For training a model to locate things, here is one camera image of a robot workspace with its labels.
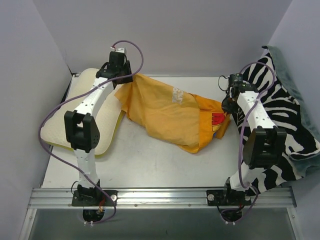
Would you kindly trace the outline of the orange pillowcase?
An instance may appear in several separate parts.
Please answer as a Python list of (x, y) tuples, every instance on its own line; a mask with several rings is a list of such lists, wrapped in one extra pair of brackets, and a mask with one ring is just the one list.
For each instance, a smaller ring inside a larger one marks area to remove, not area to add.
[(219, 101), (188, 93), (177, 87), (136, 74), (115, 93), (131, 121), (150, 137), (175, 144), (195, 154), (214, 138), (221, 139), (230, 115)]

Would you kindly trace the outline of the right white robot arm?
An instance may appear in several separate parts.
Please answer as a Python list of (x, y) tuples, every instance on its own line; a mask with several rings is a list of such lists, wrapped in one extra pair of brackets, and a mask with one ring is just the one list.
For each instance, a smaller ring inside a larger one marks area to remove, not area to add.
[(242, 125), (250, 128), (248, 139), (239, 146), (238, 170), (227, 179), (221, 193), (222, 200), (232, 205), (244, 198), (245, 192), (264, 170), (279, 162), (285, 150), (287, 133), (270, 119), (256, 86), (245, 83), (240, 73), (228, 77), (226, 96), (221, 107), (227, 114), (242, 110)]

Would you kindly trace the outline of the cream memory foam pillow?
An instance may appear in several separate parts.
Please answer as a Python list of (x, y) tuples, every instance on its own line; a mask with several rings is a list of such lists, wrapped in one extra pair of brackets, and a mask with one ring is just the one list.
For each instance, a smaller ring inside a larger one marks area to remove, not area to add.
[(98, 69), (84, 70), (72, 82), (66, 101), (41, 128), (41, 138), (54, 146), (104, 155), (124, 115), (115, 97), (121, 85), (112, 81), (100, 85), (104, 81)]

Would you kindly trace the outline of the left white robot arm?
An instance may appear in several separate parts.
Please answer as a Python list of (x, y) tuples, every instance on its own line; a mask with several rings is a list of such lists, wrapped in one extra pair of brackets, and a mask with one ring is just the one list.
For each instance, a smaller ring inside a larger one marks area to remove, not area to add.
[(125, 48), (117, 48), (109, 53), (109, 61), (104, 63), (95, 75), (95, 80), (84, 100), (74, 109), (64, 114), (66, 140), (70, 143), (83, 171), (79, 174), (78, 198), (90, 206), (97, 205), (102, 193), (97, 189), (100, 180), (96, 172), (95, 148), (100, 141), (100, 131), (95, 118), (107, 96), (119, 84), (130, 83), (133, 78)]

